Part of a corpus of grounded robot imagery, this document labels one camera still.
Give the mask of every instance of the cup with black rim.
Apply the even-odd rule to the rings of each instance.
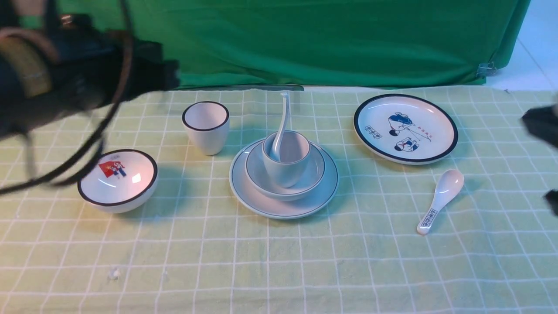
[[[228,109],[213,101],[196,102],[182,113],[182,124],[202,154],[218,154],[227,141],[230,129]]]

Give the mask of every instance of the stacked dishes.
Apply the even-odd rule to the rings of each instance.
[[[294,131],[285,131],[281,145],[281,153],[292,159],[270,160],[266,148],[270,148],[276,134],[240,150],[230,166],[231,189],[243,205],[258,215],[280,220],[312,215],[337,192],[339,173],[335,162],[320,146]]]

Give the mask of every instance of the white cup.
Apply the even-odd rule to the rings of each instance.
[[[281,161],[277,161],[270,157],[275,135],[277,132],[269,135],[263,142],[263,165],[266,167],[267,174],[277,185],[290,188],[300,180],[308,166],[310,142],[298,132],[285,130],[279,149]]]
[[[190,141],[202,154],[216,155],[227,141],[230,128],[229,111],[218,102],[196,102],[182,113],[182,124]]]

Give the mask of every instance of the small plate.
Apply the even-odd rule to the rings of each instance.
[[[263,140],[244,147],[234,157],[229,171],[230,188],[240,203],[258,215],[272,219],[298,219],[312,215],[326,206],[335,196],[339,186],[339,173],[333,158],[321,147],[312,143],[325,160],[325,172],[321,182],[304,198],[295,201],[279,201],[260,193],[246,175],[246,158]]]
[[[354,129],[374,153],[407,165],[424,165],[446,157],[457,144],[450,116],[422,98],[385,94],[362,103]]]
[[[320,151],[310,145],[310,160],[303,172],[300,181],[290,188],[276,185],[267,174],[263,165],[263,142],[256,145],[246,158],[246,174],[254,187],[267,197],[280,199],[282,201],[294,201],[305,197],[315,188],[324,176],[325,160]]]
[[[103,154],[95,169],[78,182],[78,192],[101,211],[123,213],[153,195],[157,173],[157,163],[143,151],[115,150]]]

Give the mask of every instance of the rim of cup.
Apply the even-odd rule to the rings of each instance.
[[[267,153],[267,150],[266,150],[266,143],[268,143],[268,141],[270,140],[270,138],[271,138],[272,135],[277,135],[277,132],[274,132],[274,133],[269,134],[269,135],[266,137],[266,139],[263,141],[263,144],[262,144],[262,150],[263,150],[264,156],[267,157],[267,158],[269,158],[269,160],[270,160],[271,162],[273,162],[273,163],[281,164],[281,165],[295,164],[295,163],[299,163],[301,160],[304,160],[305,158],[307,158],[307,157],[310,155],[310,151],[311,151],[310,145],[311,145],[311,144],[310,144],[310,141],[306,138],[306,136],[304,136],[304,135],[298,133],[297,131],[293,131],[293,130],[285,130],[285,133],[287,133],[287,132],[289,132],[289,133],[295,133],[297,136],[302,136],[302,138],[306,140],[306,144],[307,144],[306,154],[305,154],[302,158],[300,158],[300,159],[298,159],[298,160],[295,160],[295,161],[292,161],[292,162],[290,162],[290,163],[283,163],[283,162],[281,162],[281,161],[277,161],[277,160],[271,158],[271,156]]]
[[[186,121],[186,113],[188,112],[188,110],[194,108],[194,106],[201,106],[201,105],[206,104],[206,103],[216,104],[216,105],[221,106],[221,108],[225,109],[225,119],[223,120],[223,122],[221,122],[217,126],[213,126],[213,127],[207,128],[207,129],[200,129],[200,128],[194,127],[191,124],[189,124]],[[182,113],[182,124],[184,124],[187,128],[192,129],[192,130],[196,130],[196,131],[201,131],[201,132],[213,131],[213,130],[218,129],[218,128],[222,127],[223,125],[225,125],[225,123],[227,123],[227,121],[229,121],[229,117],[230,117],[229,110],[223,104],[215,102],[215,101],[200,101],[200,102],[196,102],[196,103],[193,103],[193,104],[189,105],[188,108],[186,108],[184,110],[184,112]]]

